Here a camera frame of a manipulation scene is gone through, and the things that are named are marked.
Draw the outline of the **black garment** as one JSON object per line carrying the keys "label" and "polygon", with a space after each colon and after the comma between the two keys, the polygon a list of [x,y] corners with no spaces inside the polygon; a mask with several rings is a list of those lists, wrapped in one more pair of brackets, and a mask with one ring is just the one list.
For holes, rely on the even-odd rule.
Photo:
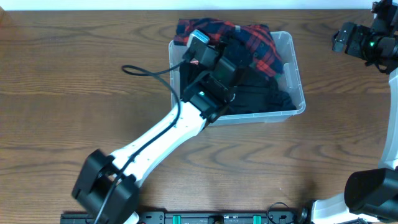
{"label": "black garment", "polygon": [[208,118],[296,109],[275,78],[266,78],[250,67],[237,67],[229,61],[217,62],[213,67],[182,63],[180,99],[196,106]]}

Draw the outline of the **red navy plaid shirt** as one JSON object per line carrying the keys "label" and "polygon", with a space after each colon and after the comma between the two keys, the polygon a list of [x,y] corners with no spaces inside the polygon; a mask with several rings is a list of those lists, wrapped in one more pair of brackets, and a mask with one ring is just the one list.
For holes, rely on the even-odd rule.
{"label": "red navy plaid shirt", "polygon": [[239,26],[230,21],[215,18],[179,19],[174,36],[175,45],[186,45],[189,35],[199,30],[209,37],[209,44],[216,45],[223,37],[241,41],[253,54],[256,71],[273,77],[283,72],[283,63],[276,44],[265,24]]}

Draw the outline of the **clear plastic storage bin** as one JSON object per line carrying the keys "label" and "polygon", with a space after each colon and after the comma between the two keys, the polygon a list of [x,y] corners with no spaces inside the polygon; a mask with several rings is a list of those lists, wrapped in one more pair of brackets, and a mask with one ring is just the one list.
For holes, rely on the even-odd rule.
{"label": "clear plastic storage bin", "polygon": [[[217,121],[210,126],[222,126],[232,124],[246,123],[277,123],[288,119],[291,116],[301,114],[306,109],[305,97],[303,94],[302,83],[297,64],[294,42],[292,36],[286,31],[271,32],[271,36],[275,42],[276,49],[282,58],[283,72],[276,75],[280,90],[288,93],[292,99],[292,103],[296,106],[296,110],[276,111],[269,113],[249,113],[238,115],[220,116]],[[171,40],[169,43],[169,64],[170,67],[178,64],[185,51],[186,46],[175,45]],[[180,72],[178,69],[170,72],[170,85],[180,95]]]}

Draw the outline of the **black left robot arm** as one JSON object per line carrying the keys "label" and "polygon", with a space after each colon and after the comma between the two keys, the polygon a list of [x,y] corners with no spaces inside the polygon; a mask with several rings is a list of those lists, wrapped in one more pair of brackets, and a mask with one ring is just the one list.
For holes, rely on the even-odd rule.
{"label": "black left robot arm", "polygon": [[93,223],[137,223],[139,189],[147,176],[174,149],[214,123],[228,110],[253,55],[236,40],[209,46],[194,40],[183,61],[198,61],[199,72],[175,95],[170,113],[132,143],[110,155],[99,149],[85,160],[72,196]]}

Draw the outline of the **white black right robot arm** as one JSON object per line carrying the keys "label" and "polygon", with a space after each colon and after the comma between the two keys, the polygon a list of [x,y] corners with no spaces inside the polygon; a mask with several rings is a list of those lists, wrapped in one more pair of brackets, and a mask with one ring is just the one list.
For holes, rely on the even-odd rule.
{"label": "white black right robot arm", "polygon": [[306,172],[305,195],[312,201],[312,223],[352,219],[345,202],[347,181],[356,173],[375,171],[390,146],[389,77],[348,55],[334,53],[326,39],[345,20],[369,22],[364,11],[310,13],[305,29],[311,38],[299,50],[304,89],[309,93],[296,155]]}

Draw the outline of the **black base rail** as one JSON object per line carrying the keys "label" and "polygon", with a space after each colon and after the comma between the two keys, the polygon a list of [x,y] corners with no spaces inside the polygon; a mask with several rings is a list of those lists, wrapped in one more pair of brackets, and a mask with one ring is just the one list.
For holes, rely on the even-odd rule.
{"label": "black base rail", "polygon": [[265,213],[169,213],[143,212],[139,215],[141,224],[289,224],[297,223],[292,211],[271,211]]}

